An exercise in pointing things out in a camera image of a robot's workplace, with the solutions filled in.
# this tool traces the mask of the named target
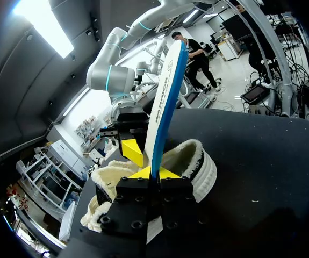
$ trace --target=black table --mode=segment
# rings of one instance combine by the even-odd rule
[[[275,234],[291,234],[292,241],[299,238],[309,223],[308,121],[211,109],[176,110],[166,149],[188,139],[200,140],[218,168],[213,189],[200,203],[213,225],[215,245],[209,247],[210,255],[246,253],[256,244],[258,249],[274,250],[263,243]],[[118,152],[112,159],[122,160]],[[95,186],[88,180],[71,228],[71,239],[78,239],[75,245],[88,239],[96,244],[91,240],[96,233],[80,224],[93,195]],[[159,255],[162,244],[159,234],[149,243],[148,256]]]

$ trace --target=metal rack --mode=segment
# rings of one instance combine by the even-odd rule
[[[18,183],[44,211],[61,222],[62,217],[66,212],[64,202],[70,193],[71,187],[74,186],[80,190],[82,190],[82,188],[60,169],[63,162],[57,166],[51,160],[51,157],[48,157],[45,153],[40,153],[37,158],[38,160],[27,168],[25,168],[22,161],[17,162],[16,169],[21,173],[21,180],[19,180]],[[69,182],[67,188],[60,185],[57,173]],[[57,197],[43,184],[44,176],[46,175],[65,190],[65,194],[62,198]]]

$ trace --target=black shirt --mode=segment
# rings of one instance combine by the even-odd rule
[[[194,52],[198,51],[199,49],[202,49],[201,45],[193,39],[188,39],[187,48],[188,48],[189,54],[194,53]],[[195,62],[199,62],[199,61],[205,62],[206,59],[207,59],[206,55],[202,52],[198,55],[195,55],[191,60],[194,60]]]

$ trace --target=white shoe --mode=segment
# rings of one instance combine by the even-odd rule
[[[106,214],[116,196],[116,185],[123,176],[129,177],[136,173],[134,166],[99,168],[95,165],[89,170],[92,180],[96,183],[96,194],[92,197],[87,213],[81,218],[80,223],[89,230],[101,232],[100,217]]]
[[[217,178],[215,163],[204,151],[198,140],[187,140],[163,155],[161,166],[178,176],[186,176],[193,185],[193,195],[199,203],[212,189]],[[100,193],[107,194],[113,200],[116,184],[123,176],[130,176],[141,168],[131,161],[111,161],[107,167],[91,173]],[[162,231],[161,218],[148,223],[147,243]]]

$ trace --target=man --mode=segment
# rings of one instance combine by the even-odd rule
[[[199,45],[199,43],[197,43],[193,39],[184,38],[181,32],[178,31],[172,33],[172,38],[174,40],[182,40],[185,43],[189,51],[189,59],[193,60],[193,63],[187,67],[188,71],[186,74],[192,86],[204,90],[203,84],[201,84],[196,79],[197,71],[199,68],[201,68],[204,75],[210,81],[211,86],[213,86],[213,88],[215,88],[216,91],[220,91],[220,87],[217,85],[212,73],[209,71],[209,60],[203,53],[202,47]]]
[[[272,50],[269,42],[267,41],[264,34],[261,32],[261,29],[258,27],[258,25],[255,23],[255,21],[252,19],[252,17],[246,12],[244,7],[239,4],[237,0],[231,0],[231,3],[238,9],[238,11],[243,15],[243,17],[249,22],[252,29],[256,32],[257,38],[259,43],[261,44],[261,47],[265,53],[265,57],[267,59],[270,59],[273,64],[278,65],[277,61],[275,61],[275,53]],[[264,81],[267,83],[270,83],[267,70],[265,68],[265,65],[262,63],[262,54],[258,47],[258,44],[256,40],[253,38],[251,31],[249,29],[246,29],[248,33],[248,37],[243,38],[242,41],[246,45],[247,50],[249,50],[249,64],[252,68],[256,69],[259,76],[264,78]]]

